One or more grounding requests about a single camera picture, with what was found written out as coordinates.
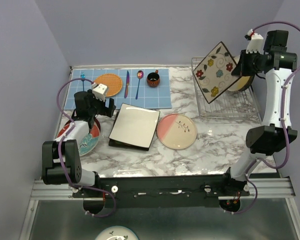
rainbow knife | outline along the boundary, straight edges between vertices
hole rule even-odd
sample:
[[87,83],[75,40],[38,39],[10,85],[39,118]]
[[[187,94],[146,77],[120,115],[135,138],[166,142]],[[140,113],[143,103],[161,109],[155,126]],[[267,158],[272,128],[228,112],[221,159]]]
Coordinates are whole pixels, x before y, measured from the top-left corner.
[[126,99],[128,97],[128,90],[129,90],[129,84],[130,84],[130,74],[129,71],[126,71],[126,82],[125,82],[125,91],[124,91],[124,98]]

spoon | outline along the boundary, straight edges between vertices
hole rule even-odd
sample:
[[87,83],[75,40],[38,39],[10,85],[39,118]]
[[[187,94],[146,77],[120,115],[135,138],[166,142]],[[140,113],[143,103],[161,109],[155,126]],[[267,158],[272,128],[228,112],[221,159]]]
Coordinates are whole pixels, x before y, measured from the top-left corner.
[[140,79],[142,79],[144,77],[144,72],[143,71],[138,71],[138,73],[136,74],[137,78],[139,79],[139,83],[138,83],[138,88],[136,90],[136,95],[135,95],[135,99],[138,99],[138,93],[139,93],[139,85],[140,85]]

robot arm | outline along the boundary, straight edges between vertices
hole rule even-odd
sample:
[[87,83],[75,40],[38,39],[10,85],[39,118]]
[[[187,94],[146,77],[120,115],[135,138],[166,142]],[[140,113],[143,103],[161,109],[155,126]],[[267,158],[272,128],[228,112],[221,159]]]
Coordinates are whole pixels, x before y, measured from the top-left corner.
[[74,94],[75,110],[71,116],[73,122],[66,125],[55,140],[46,141],[42,145],[42,179],[45,184],[68,183],[58,154],[58,144],[63,138],[62,158],[71,182],[78,186],[96,186],[98,174],[81,168],[78,149],[82,139],[94,126],[95,115],[110,118],[113,116],[116,106],[114,100],[110,98],[109,107],[106,107],[107,92],[106,85],[94,83],[92,89]]
[[[250,40],[250,43],[246,50],[241,51],[240,60],[232,75],[251,76],[264,72],[267,96],[262,126],[248,131],[245,141],[246,149],[238,162],[228,170],[232,179],[242,182],[246,180],[246,174],[248,177],[259,164],[258,159],[264,159],[286,147],[281,123],[283,89],[285,80],[297,68],[297,55],[287,52],[287,31],[275,30],[267,33],[263,47],[265,54],[259,53],[260,43],[263,39],[259,34],[250,30],[246,38]],[[292,80],[293,78],[289,81],[285,91],[286,97],[283,103],[285,106],[283,120],[290,143],[297,138],[298,134],[291,128],[289,115]]]

orange woven placemat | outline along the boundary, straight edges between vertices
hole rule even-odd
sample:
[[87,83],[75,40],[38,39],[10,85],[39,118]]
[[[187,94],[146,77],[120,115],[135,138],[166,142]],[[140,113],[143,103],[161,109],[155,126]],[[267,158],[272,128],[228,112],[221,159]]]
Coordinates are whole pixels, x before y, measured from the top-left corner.
[[94,82],[96,84],[104,84],[108,86],[107,97],[112,97],[120,92],[123,86],[121,77],[113,73],[106,73],[101,76],[98,76]]

square plate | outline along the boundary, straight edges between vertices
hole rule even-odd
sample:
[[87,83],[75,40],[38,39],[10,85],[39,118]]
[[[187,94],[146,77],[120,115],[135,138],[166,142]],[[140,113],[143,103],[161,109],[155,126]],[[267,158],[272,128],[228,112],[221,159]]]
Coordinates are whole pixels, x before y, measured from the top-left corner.
[[231,75],[236,65],[221,41],[194,69],[193,76],[209,104],[239,80],[240,77]]
[[160,111],[123,103],[109,138],[125,144],[149,148]]

